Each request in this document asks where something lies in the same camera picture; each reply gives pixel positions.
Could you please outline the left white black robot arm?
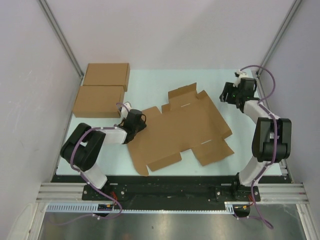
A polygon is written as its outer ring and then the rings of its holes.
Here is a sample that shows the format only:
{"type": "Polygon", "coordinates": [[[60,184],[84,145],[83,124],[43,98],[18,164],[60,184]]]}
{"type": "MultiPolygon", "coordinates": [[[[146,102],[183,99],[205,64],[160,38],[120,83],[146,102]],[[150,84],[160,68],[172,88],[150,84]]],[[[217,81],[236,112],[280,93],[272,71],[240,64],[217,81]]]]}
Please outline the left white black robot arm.
{"type": "Polygon", "coordinates": [[[80,173],[88,185],[92,185],[93,194],[100,200],[107,199],[111,193],[111,188],[106,184],[108,178],[97,164],[103,144],[126,145],[147,127],[147,117],[142,111],[123,108],[122,112],[121,122],[114,126],[78,124],[60,150],[60,157],[80,173]]]}

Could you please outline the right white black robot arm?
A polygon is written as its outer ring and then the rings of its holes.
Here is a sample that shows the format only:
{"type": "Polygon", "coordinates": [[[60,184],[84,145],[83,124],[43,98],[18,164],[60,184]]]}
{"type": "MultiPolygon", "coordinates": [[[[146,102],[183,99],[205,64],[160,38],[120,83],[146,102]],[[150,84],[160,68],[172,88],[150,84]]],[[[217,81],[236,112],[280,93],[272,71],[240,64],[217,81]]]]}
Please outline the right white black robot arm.
{"type": "Polygon", "coordinates": [[[255,123],[251,144],[252,158],[238,172],[228,188],[237,201],[255,196],[256,185],[264,173],[275,163],[287,159],[291,153],[292,122],[272,113],[255,97],[257,80],[237,72],[236,81],[226,82],[219,97],[223,103],[235,105],[255,123]]]}

